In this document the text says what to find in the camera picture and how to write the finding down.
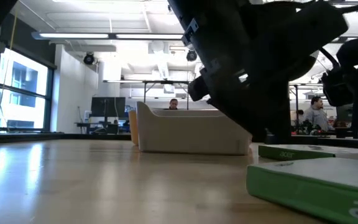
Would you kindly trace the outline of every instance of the security camera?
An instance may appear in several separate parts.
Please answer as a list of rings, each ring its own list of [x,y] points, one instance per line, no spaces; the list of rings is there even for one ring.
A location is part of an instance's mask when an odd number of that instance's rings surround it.
[[[93,56],[93,52],[87,52],[84,57],[84,63],[85,65],[94,65],[96,63],[96,60]]]
[[[197,59],[197,53],[195,50],[189,50],[186,59],[188,62],[194,62]]]

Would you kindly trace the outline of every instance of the gray shirt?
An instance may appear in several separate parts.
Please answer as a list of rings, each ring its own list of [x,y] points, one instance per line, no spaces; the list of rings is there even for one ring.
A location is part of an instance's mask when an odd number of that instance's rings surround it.
[[[305,120],[309,120],[312,124],[318,124],[323,131],[328,131],[330,127],[328,126],[327,114],[324,110],[316,110],[312,107],[307,109],[304,114]]]

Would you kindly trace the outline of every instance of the window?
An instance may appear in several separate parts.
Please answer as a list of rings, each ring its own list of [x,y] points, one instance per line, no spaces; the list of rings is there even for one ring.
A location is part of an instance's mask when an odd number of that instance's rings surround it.
[[[44,128],[44,98],[7,89],[0,97],[0,128]]]
[[[1,54],[0,84],[46,95],[48,68],[6,49]]]

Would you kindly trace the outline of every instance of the computer monitor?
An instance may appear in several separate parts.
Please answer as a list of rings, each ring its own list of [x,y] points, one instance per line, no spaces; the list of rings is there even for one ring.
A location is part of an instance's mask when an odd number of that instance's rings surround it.
[[[353,104],[337,106],[336,115],[338,121],[352,122]]]
[[[125,97],[93,97],[92,117],[124,117]]]

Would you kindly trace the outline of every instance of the green box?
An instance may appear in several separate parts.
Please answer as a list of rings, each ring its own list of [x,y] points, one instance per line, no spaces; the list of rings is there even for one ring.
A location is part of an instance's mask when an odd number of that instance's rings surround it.
[[[247,190],[335,223],[358,223],[358,160],[322,158],[251,165]]]
[[[261,145],[259,156],[278,161],[338,157],[358,159],[358,149],[310,145]]]

